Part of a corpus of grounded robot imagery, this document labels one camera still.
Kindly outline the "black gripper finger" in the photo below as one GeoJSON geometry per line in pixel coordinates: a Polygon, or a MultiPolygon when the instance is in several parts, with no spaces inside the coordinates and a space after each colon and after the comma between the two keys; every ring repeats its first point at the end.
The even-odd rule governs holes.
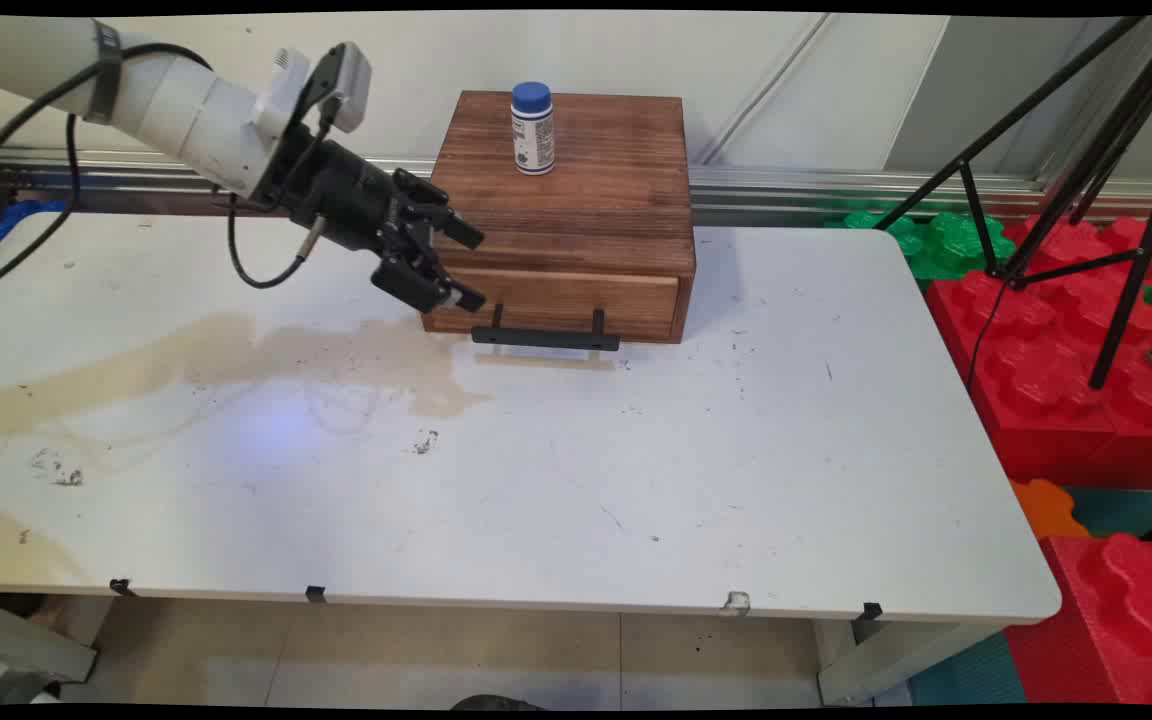
{"type": "Polygon", "coordinates": [[[420,314],[433,313],[438,306],[458,306],[476,313],[486,297],[452,278],[435,258],[420,251],[389,249],[370,275],[372,286],[388,293],[420,314]]]}
{"type": "Polygon", "coordinates": [[[417,177],[406,169],[394,169],[394,187],[397,190],[397,218],[406,222],[426,222],[434,232],[442,232],[467,249],[475,250],[482,245],[485,234],[452,209],[449,195],[429,179],[417,177]]]}

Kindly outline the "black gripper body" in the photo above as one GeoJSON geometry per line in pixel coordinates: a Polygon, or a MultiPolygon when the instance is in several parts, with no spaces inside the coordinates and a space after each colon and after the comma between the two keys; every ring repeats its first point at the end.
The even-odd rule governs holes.
{"type": "Polygon", "coordinates": [[[417,192],[415,174],[384,172],[334,141],[314,145],[314,132],[306,128],[285,135],[266,170],[266,209],[282,209],[305,228],[323,217],[323,237],[351,251],[380,255],[380,229],[392,219],[393,197],[402,206],[417,192]]]}

